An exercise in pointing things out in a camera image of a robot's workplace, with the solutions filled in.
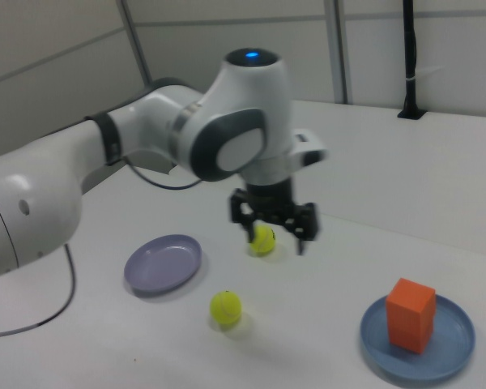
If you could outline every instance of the white wall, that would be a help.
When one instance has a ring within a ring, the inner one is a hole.
[[[151,77],[199,91],[226,53],[262,47],[287,63],[294,98],[335,101],[323,0],[129,0]]]
[[[343,4],[350,103],[401,108],[403,2]],[[414,11],[418,106],[486,116],[486,0],[415,0]]]

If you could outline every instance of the purple plate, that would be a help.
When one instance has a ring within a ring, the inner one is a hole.
[[[124,267],[136,290],[163,293],[184,284],[200,268],[202,247],[186,235],[166,235],[140,246]]]

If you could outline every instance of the black band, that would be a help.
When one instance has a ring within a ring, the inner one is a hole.
[[[107,166],[120,161],[122,157],[121,137],[110,115],[106,112],[99,112],[92,116],[86,116],[85,119],[93,120],[99,127],[103,138],[104,156],[106,157]]]

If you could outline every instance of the black cable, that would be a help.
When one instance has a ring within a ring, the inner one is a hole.
[[[70,253],[70,247],[68,246],[68,244],[65,244],[65,252],[66,252],[66,258],[68,259],[68,266],[70,268],[70,276],[71,276],[71,280],[72,280],[72,286],[70,287],[70,295],[66,299],[65,304],[59,309],[58,312],[56,312],[55,314],[53,314],[49,318],[46,318],[45,320],[42,320],[42,321],[40,321],[36,324],[32,324],[30,326],[18,328],[16,330],[0,332],[0,338],[2,338],[3,336],[19,334],[20,332],[26,332],[26,331],[29,331],[29,330],[33,330],[34,328],[41,327],[44,324],[50,322],[51,320],[54,320],[60,314],[62,314],[63,311],[66,310],[66,308],[70,305],[70,303],[72,302],[72,299],[74,298],[74,294],[75,294],[76,279],[75,279],[74,262],[72,261],[72,254]]]
[[[140,178],[142,178],[145,182],[147,182],[148,184],[152,184],[154,186],[158,186],[159,188],[162,188],[162,189],[167,189],[167,190],[184,190],[184,189],[192,188],[193,186],[196,186],[197,184],[199,184],[200,182],[202,182],[202,180],[197,180],[195,182],[192,182],[192,183],[190,183],[188,185],[184,185],[184,186],[167,186],[167,185],[159,184],[158,182],[154,182],[154,181],[150,180],[149,178],[147,178],[146,176],[144,176],[142,173],[140,173],[137,170],[137,168],[135,168],[133,166],[133,164],[131,163],[130,159],[127,156],[124,156],[123,159],[126,162],[126,164],[128,166],[130,166],[130,169],[133,170],[133,172],[135,174],[137,174]]]

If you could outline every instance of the blue plate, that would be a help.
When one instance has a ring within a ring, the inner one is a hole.
[[[374,302],[360,325],[364,350],[381,369],[413,383],[432,383],[458,373],[475,347],[475,331],[468,315],[452,301],[436,296],[434,332],[422,354],[389,342],[386,298]]]

